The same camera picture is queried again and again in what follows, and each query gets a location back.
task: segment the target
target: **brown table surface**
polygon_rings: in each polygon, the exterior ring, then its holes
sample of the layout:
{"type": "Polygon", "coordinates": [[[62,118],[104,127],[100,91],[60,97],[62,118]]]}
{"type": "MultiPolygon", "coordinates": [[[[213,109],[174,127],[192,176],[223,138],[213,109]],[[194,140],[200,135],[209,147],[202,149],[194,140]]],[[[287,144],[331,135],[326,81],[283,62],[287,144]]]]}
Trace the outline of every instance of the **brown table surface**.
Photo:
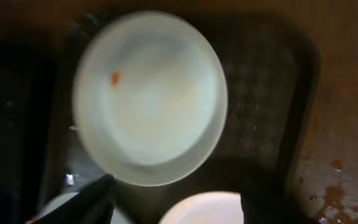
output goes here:
{"type": "Polygon", "coordinates": [[[197,14],[262,11],[293,21],[321,57],[318,89],[296,168],[296,194],[312,217],[337,210],[335,219],[358,223],[358,1],[0,0],[0,40],[58,55],[70,21],[84,10],[104,7],[197,14]]]}

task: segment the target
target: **dark plastic tray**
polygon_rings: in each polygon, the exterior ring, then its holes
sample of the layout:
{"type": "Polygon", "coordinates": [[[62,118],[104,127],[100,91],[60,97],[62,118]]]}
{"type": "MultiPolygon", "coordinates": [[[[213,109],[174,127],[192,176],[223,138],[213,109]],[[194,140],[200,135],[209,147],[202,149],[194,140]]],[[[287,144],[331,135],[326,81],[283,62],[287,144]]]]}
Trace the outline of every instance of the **dark plastic tray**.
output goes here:
{"type": "MultiPolygon", "coordinates": [[[[118,205],[141,223],[157,223],[171,206],[193,194],[238,191],[251,163],[290,186],[319,72],[311,43],[278,17],[179,16],[210,41],[222,63],[229,90],[227,121],[210,158],[190,176],[163,187],[119,184],[118,205]]],[[[74,178],[74,186],[63,189],[70,192],[104,174],[69,129],[71,88],[82,51],[106,21],[116,17],[84,13],[73,23],[55,93],[41,206],[61,193],[65,175],[74,178]]]]}

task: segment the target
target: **wooden table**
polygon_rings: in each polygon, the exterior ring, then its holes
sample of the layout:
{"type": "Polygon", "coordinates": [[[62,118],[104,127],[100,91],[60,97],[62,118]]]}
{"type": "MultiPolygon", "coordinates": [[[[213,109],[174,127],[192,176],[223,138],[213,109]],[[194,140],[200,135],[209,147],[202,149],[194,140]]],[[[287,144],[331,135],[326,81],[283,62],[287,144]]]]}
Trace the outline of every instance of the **wooden table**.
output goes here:
{"type": "Polygon", "coordinates": [[[358,223],[358,1],[0,0],[0,40],[58,55],[70,22],[85,10],[106,7],[198,14],[263,11],[298,25],[319,51],[321,75],[296,169],[296,194],[316,219],[336,209],[329,223],[358,223]]]}

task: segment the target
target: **bowl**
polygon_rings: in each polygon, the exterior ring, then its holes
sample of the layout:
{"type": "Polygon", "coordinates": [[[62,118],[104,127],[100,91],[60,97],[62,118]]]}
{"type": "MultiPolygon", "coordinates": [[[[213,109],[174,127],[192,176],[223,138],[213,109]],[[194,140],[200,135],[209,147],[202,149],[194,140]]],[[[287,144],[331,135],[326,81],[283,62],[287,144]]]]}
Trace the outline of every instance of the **bowl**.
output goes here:
{"type": "Polygon", "coordinates": [[[227,87],[209,42],[183,19],[137,12],[85,50],[73,89],[81,142],[106,172],[158,186],[196,170],[226,120],[227,87]]]}

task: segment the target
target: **black tray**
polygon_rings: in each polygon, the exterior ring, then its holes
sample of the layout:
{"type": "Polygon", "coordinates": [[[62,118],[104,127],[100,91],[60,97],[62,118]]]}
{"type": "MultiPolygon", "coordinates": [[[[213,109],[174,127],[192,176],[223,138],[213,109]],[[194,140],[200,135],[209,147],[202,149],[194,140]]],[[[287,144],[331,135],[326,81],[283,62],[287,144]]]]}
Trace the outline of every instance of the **black tray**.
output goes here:
{"type": "MultiPolygon", "coordinates": [[[[63,191],[71,192],[104,174],[69,129],[71,88],[82,51],[117,15],[123,14],[86,12],[72,25],[57,81],[40,206],[62,192],[66,175],[74,186],[69,183],[63,191]]],[[[162,187],[119,183],[118,205],[141,223],[157,223],[171,206],[193,194],[238,191],[249,164],[271,171],[290,189],[319,72],[308,39],[278,17],[178,16],[210,41],[222,63],[229,90],[227,121],[210,158],[190,176],[162,187]]]]}

